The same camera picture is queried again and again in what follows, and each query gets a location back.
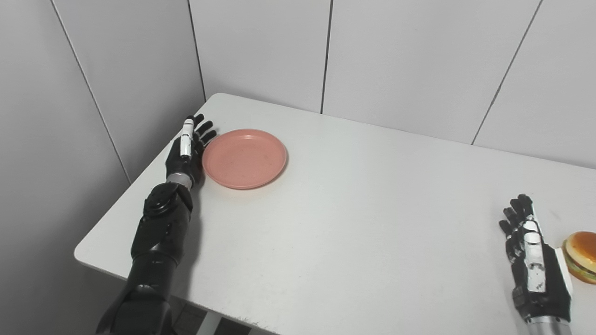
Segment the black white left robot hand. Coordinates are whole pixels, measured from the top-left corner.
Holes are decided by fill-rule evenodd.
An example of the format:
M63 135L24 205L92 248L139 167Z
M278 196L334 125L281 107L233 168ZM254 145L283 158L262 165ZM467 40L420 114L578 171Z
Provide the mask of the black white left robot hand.
M199 183L203 153L216 136L213 121L207 121L204 114L188 116L166 158L166 180L185 185L188 189Z

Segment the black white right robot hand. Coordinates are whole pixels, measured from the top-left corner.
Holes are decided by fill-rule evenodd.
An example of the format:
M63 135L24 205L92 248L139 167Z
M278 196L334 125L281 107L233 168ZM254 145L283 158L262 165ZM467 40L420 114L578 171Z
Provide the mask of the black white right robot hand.
M522 320L551 317L570 322L572 295L565 261L547 244L532 199L520 194L503 210L499 226L505 235L505 253L515 282L514 307Z

